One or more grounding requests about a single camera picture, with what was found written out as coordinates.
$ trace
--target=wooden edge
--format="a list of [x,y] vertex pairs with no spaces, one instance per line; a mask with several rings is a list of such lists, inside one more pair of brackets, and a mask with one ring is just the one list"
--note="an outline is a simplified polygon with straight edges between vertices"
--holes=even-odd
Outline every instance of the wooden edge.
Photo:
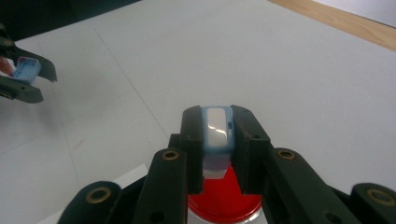
[[396,29],[312,0],[269,0],[387,49],[396,51]]

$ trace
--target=red lid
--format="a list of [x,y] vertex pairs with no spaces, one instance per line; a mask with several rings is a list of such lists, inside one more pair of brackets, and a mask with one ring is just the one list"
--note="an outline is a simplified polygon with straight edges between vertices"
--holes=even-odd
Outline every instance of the red lid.
[[241,194],[231,166],[223,179],[206,179],[204,193],[189,195],[191,211],[215,223],[241,222],[250,218],[261,206],[261,195]]

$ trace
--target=white table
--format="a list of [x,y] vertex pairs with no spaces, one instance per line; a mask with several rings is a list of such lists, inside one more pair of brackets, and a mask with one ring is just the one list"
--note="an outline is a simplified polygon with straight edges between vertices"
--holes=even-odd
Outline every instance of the white table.
[[0,99],[1,224],[149,166],[193,105],[249,108],[337,189],[396,189],[396,52],[267,1],[144,0],[17,45],[59,81]]

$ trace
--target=blue object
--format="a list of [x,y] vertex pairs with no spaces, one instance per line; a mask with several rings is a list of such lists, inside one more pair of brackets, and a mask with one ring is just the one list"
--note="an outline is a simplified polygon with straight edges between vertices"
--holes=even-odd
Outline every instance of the blue object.
[[235,148],[233,110],[229,106],[202,108],[204,128],[204,175],[222,178]]
[[12,78],[32,84],[40,69],[41,64],[37,59],[20,57],[17,62],[17,69],[12,73]]

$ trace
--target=white tabletop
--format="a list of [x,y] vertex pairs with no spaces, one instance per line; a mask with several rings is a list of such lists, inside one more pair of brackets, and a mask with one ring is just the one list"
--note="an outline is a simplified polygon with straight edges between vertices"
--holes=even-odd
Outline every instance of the white tabletop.
[[37,223],[145,163],[193,105],[249,108],[331,186],[396,189],[396,52],[264,0],[153,1],[17,43],[56,66],[0,99],[0,223]]

